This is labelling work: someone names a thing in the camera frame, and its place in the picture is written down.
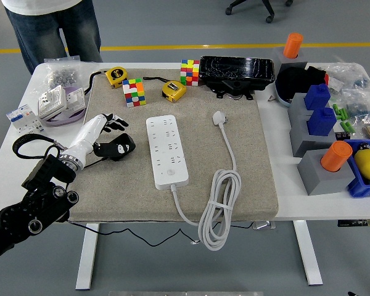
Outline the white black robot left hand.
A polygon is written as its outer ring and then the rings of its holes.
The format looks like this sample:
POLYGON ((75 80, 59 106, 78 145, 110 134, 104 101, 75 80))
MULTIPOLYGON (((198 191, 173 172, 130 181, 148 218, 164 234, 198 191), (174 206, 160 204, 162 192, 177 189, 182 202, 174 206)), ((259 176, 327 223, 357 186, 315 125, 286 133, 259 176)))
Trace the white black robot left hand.
POLYGON ((123 133, 109 143, 99 144, 96 140, 103 131, 124 131, 127 126, 126 121, 112 113, 95 116, 83 125, 70 147, 61 153, 61 161, 71 163, 77 170, 82 170, 86 165, 86 156, 92 152, 98 157, 111 158, 114 161, 123 158, 136 147, 128 134, 123 133))

